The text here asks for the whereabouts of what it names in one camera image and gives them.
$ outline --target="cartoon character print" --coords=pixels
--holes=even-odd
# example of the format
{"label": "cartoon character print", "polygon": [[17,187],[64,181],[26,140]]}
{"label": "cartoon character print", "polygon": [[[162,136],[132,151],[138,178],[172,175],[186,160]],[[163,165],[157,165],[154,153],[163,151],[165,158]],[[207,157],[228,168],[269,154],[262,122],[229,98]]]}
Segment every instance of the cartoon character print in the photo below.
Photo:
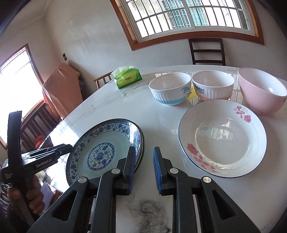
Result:
{"label": "cartoon character print", "polygon": [[189,87],[184,87],[181,89],[183,91],[183,97],[187,98],[190,95],[190,89]]}

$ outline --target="blue and white plate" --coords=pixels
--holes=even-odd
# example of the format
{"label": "blue and white plate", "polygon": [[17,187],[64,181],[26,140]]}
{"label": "blue and white plate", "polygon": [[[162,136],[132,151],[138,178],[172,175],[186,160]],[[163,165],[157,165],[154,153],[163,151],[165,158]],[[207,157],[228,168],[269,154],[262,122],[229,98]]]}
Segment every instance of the blue and white plate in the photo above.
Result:
{"label": "blue and white plate", "polygon": [[127,156],[129,147],[136,150],[136,169],[144,152],[144,135],[132,121],[112,119],[89,129],[76,142],[66,166],[66,177],[72,185],[81,176],[93,179],[117,167]]}

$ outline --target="bowl rim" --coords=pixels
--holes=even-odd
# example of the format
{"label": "bowl rim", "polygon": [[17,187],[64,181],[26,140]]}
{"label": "bowl rim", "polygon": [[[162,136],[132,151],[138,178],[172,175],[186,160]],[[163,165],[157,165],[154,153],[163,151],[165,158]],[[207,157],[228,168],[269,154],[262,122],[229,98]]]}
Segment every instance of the bowl rim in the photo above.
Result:
{"label": "bowl rim", "polygon": [[[232,84],[230,84],[230,85],[227,85],[227,86],[215,87],[215,86],[208,86],[208,85],[205,85],[205,84],[201,84],[201,83],[196,82],[196,81],[194,81],[194,80],[193,80],[193,76],[194,76],[194,75],[196,75],[196,74],[198,74],[198,73],[201,73],[201,72],[206,72],[206,71],[216,71],[216,72],[220,72],[220,73],[227,74],[227,75],[229,75],[229,76],[233,79],[233,83],[232,83]],[[232,75],[231,75],[231,74],[228,74],[228,73],[225,73],[225,72],[223,72],[223,71],[219,71],[219,70],[203,70],[203,71],[199,71],[199,72],[195,73],[194,75],[191,77],[192,82],[194,82],[195,84],[202,85],[202,86],[204,86],[204,87],[209,87],[209,88],[230,87],[230,86],[234,86],[234,83],[235,83],[235,79],[232,77]]]}
{"label": "bowl rim", "polygon": [[[211,173],[211,172],[209,172],[209,171],[203,169],[202,167],[198,166],[198,165],[188,156],[188,154],[185,152],[185,149],[184,149],[184,147],[183,147],[183,144],[182,144],[182,142],[181,142],[181,140],[180,140],[180,129],[181,129],[181,128],[180,128],[180,125],[181,125],[181,122],[182,122],[184,116],[188,113],[188,111],[192,110],[192,108],[193,108],[194,106],[196,106],[196,105],[198,105],[198,104],[205,103],[205,102],[207,102],[207,101],[215,101],[215,100],[216,100],[217,102],[218,102],[218,101],[221,101],[221,102],[226,102],[226,103],[227,103],[227,101],[231,101],[231,102],[233,102],[233,103],[239,104],[240,106],[242,106],[242,107],[248,109],[250,112],[252,112],[252,113],[254,114],[253,117],[255,117],[256,119],[258,119],[259,122],[261,123],[261,126],[263,127],[263,132],[264,132],[263,137],[265,138],[265,140],[264,140],[264,141],[265,141],[265,143],[264,143],[264,144],[265,144],[265,145],[264,145],[264,148],[265,148],[265,149],[263,149],[263,150],[265,150],[265,153],[263,154],[263,157],[262,157],[260,163],[259,163],[253,170],[251,170],[251,171],[248,172],[248,173],[245,173],[245,174],[243,174],[243,175],[238,175],[238,176],[223,176],[223,175],[220,175],[220,174]],[[265,127],[264,127],[262,121],[260,120],[260,118],[259,118],[252,110],[250,110],[250,108],[246,107],[246,106],[243,105],[243,104],[237,103],[237,102],[235,102],[235,101],[232,101],[232,100],[223,100],[223,99],[213,99],[213,100],[207,100],[207,101],[203,101],[203,102],[200,102],[200,103],[197,103],[197,104],[191,106],[191,107],[184,113],[184,115],[182,116],[182,118],[181,118],[181,120],[180,120],[180,122],[179,122],[178,139],[179,139],[179,144],[180,144],[180,146],[181,146],[181,149],[183,150],[185,156],[186,156],[186,157],[188,158],[188,160],[189,160],[190,162],[192,162],[196,167],[200,168],[201,170],[203,170],[203,171],[205,171],[205,172],[207,172],[207,173],[209,173],[209,174],[211,174],[211,175],[213,175],[213,176],[217,176],[217,177],[221,177],[221,178],[226,178],[226,179],[231,179],[231,178],[242,177],[242,176],[246,176],[246,175],[250,174],[250,173],[253,172],[255,169],[257,169],[257,168],[259,167],[259,165],[262,163],[262,161],[263,161],[263,159],[264,159],[264,157],[265,157],[265,154],[266,154],[266,150],[267,150],[267,134],[266,134],[266,129],[265,129]]]}
{"label": "bowl rim", "polygon": [[[152,81],[154,81],[155,79],[157,79],[157,78],[159,78],[159,77],[162,77],[162,76],[165,76],[165,75],[175,74],[175,73],[180,73],[180,74],[188,75],[188,76],[190,77],[190,81],[188,81],[186,84],[181,85],[181,86],[179,86],[179,87],[170,88],[170,89],[164,89],[164,90],[153,89],[153,88],[151,88],[151,87],[150,87],[151,82],[152,82]],[[161,76],[155,77],[152,81],[150,81],[150,83],[148,84],[149,89],[151,89],[152,91],[157,91],[157,92],[158,92],[158,91],[168,91],[168,90],[174,90],[174,89],[177,89],[177,88],[182,88],[182,87],[186,86],[188,83],[190,83],[190,84],[191,84],[191,76],[190,76],[189,74],[187,74],[187,73],[182,73],[182,72],[172,72],[172,73],[167,73],[167,74],[163,74],[163,75],[161,75]]]}
{"label": "bowl rim", "polygon": [[278,82],[280,82],[281,85],[285,88],[285,90],[286,90],[286,95],[285,95],[285,96],[280,96],[280,95],[276,95],[276,94],[274,94],[274,93],[268,92],[268,91],[266,91],[266,90],[264,90],[264,89],[262,89],[262,88],[260,88],[260,87],[258,87],[258,86],[256,86],[256,85],[254,85],[253,83],[249,82],[247,79],[245,79],[244,77],[242,77],[242,75],[239,73],[239,71],[240,71],[241,69],[255,69],[255,70],[259,70],[259,71],[261,71],[261,72],[264,72],[264,73],[266,73],[266,74],[269,74],[268,72],[263,71],[263,70],[260,70],[260,69],[256,69],[256,68],[250,68],[250,67],[242,67],[242,68],[238,69],[238,71],[237,71],[238,76],[240,76],[241,78],[243,78],[246,82],[248,82],[250,85],[254,86],[255,88],[257,88],[257,89],[259,89],[259,90],[262,90],[262,91],[264,91],[264,92],[266,92],[266,93],[268,93],[268,94],[278,96],[278,97],[287,97],[287,88],[284,86],[284,84],[283,84],[278,78],[276,78],[276,77],[273,76],[272,74],[269,74],[269,75],[271,75],[274,79],[276,79]]}

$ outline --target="wooden window frame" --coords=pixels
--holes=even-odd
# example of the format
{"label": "wooden window frame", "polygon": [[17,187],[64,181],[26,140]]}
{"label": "wooden window frame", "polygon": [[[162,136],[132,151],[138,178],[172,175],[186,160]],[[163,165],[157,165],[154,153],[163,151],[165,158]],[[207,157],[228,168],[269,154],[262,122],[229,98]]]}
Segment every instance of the wooden window frame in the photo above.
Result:
{"label": "wooden window frame", "polygon": [[252,22],[254,34],[255,34],[254,36],[243,34],[243,33],[238,33],[238,32],[194,31],[194,32],[181,32],[181,33],[179,32],[177,34],[166,35],[166,36],[154,38],[154,39],[143,41],[143,42],[139,42],[137,40],[133,27],[128,19],[128,16],[120,0],[110,0],[110,2],[119,18],[120,24],[122,25],[122,28],[124,30],[124,33],[127,37],[127,40],[129,42],[129,45],[132,51],[140,49],[140,48],[144,48],[150,45],[154,45],[154,44],[159,44],[159,43],[168,42],[172,40],[182,40],[182,39],[190,39],[190,38],[213,38],[213,37],[232,38],[232,39],[251,41],[251,42],[264,45],[262,27],[261,27],[257,11],[255,9],[255,6],[252,0],[244,0],[244,2],[247,6],[247,10],[251,17],[251,22]]}
{"label": "wooden window frame", "polygon": [[[34,70],[34,73],[35,73],[35,75],[36,75],[36,77],[37,77],[37,79],[38,79],[40,85],[43,86],[44,81],[43,81],[43,79],[42,79],[42,77],[41,77],[41,75],[40,75],[40,73],[39,73],[39,71],[38,71],[38,69],[37,69],[37,67],[36,67],[36,65],[35,65],[35,62],[34,62],[34,59],[33,59],[33,57],[32,57],[32,54],[31,54],[31,51],[30,51],[30,48],[29,48],[29,45],[28,45],[28,44],[25,44],[25,45],[22,46],[20,49],[18,49],[16,52],[14,52],[10,57],[8,57],[8,58],[0,65],[0,67],[2,67],[10,58],[12,58],[16,53],[18,53],[20,50],[22,50],[22,49],[24,49],[24,48],[26,49],[27,54],[28,54],[28,56],[29,56],[29,58],[30,58],[30,60],[31,60],[32,68],[33,68],[33,70]],[[27,121],[27,120],[30,118],[30,116],[32,116],[32,115],[34,114],[34,112],[36,112],[36,111],[39,109],[39,107],[41,107],[43,104],[44,104],[44,99],[40,100],[37,104],[35,104],[35,106],[24,116],[22,123],[24,123],[25,121]],[[7,150],[7,144],[3,141],[3,139],[1,138],[1,136],[0,136],[0,145],[1,145],[5,150]]]}

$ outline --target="white marble tabletop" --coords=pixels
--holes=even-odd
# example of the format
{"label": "white marble tabletop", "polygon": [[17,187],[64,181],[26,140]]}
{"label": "white marble tabletop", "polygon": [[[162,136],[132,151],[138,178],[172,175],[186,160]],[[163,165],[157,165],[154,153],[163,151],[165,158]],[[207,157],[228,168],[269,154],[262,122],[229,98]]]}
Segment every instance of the white marble tabletop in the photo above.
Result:
{"label": "white marble tabletop", "polygon": [[[261,164],[250,174],[238,178],[220,178],[193,165],[182,151],[179,122],[184,113],[201,101],[197,97],[178,106],[157,102],[148,88],[157,75],[186,72],[193,75],[202,70],[219,70],[235,78],[231,100],[244,104],[235,67],[213,65],[169,66],[140,70],[143,80],[122,89],[114,81],[107,83],[80,104],[51,133],[54,145],[74,145],[91,127],[113,118],[135,122],[145,137],[145,152],[138,168],[132,194],[117,197],[117,233],[168,232],[172,227],[172,197],[158,194],[152,162],[152,149],[159,146],[162,156],[189,176],[208,175],[239,205],[263,233],[277,223],[287,206],[287,102],[271,116],[259,116],[267,134],[267,150]],[[65,167],[68,155],[47,170],[51,185],[61,191],[68,189]]]}

